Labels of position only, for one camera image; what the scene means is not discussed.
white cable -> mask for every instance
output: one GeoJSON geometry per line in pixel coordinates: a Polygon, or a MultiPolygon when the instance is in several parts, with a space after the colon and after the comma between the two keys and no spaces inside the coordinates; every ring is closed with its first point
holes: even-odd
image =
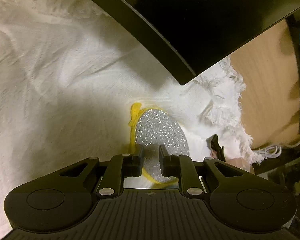
{"type": "Polygon", "coordinates": [[[300,145],[300,140],[294,145],[272,144],[265,148],[254,150],[253,152],[263,156],[265,159],[277,158],[281,155],[282,147],[294,148],[300,145]]]}

silver screw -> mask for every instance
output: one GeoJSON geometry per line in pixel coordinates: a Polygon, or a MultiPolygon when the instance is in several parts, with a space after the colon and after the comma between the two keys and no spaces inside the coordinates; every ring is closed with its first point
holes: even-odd
{"type": "Polygon", "coordinates": [[[114,193],[114,190],[110,187],[104,187],[101,190],[99,190],[99,194],[103,196],[110,196],[114,193]]]}
{"type": "Polygon", "coordinates": [[[200,189],[198,187],[191,187],[191,188],[188,188],[187,192],[190,195],[200,195],[203,191],[202,191],[202,189],[200,189]]]}

wooden surface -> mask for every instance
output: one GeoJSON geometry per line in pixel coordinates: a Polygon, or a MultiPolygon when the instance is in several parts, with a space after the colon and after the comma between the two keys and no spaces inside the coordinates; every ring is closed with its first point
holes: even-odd
{"type": "Polygon", "coordinates": [[[242,123],[252,148],[300,138],[300,88],[297,62],[285,20],[231,54],[242,76],[242,123]]]}

glittery silver sponge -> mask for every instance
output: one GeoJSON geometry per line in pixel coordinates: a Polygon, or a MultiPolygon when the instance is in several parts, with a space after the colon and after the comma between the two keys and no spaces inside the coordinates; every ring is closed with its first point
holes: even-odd
{"type": "Polygon", "coordinates": [[[170,155],[189,156],[188,143],[181,127],[168,113],[158,109],[145,111],[138,120],[136,143],[145,148],[144,169],[158,182],[169,182],[174,179],[161,175],[159,145],[164,144],[170,155]]]}

black monitor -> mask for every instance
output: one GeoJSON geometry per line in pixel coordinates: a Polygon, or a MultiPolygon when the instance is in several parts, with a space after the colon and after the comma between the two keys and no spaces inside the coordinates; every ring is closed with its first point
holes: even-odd
{"type": "Polygon", "coordinates": [[[300,0],[92,0],[185,84],[300,8],[300,0]]]}

